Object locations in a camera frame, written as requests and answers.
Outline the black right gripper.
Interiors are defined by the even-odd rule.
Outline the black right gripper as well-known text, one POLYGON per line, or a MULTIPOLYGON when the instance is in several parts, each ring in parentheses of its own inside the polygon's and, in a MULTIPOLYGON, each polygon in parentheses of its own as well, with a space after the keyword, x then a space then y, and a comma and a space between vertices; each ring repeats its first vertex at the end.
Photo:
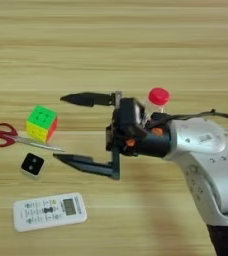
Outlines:
POLYGON ((95 175, 107 176, 113 180, 120 179, 120 157, 152 156, 164 158, 171 149, 170 129, 167 126, 140 129, 131 126, 127 133, 116 119, 106 128, 106 150, 111 151, 111 161, 103 164, 74 154, 54 154, 53 157, 76 170, 95 175))

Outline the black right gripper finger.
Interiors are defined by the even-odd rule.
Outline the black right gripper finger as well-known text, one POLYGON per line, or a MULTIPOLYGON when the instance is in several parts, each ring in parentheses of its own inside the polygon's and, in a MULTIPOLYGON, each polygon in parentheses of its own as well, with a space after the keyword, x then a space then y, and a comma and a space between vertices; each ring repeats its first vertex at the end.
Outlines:
POLYGON ((116 106, 122 97, 120 91, 112 93, 94 93, 94 92, 81 92, 75 94, 68 94, 60 98, 61 101, 68 102, 79 106, 94 107, 100 106, 116 106))

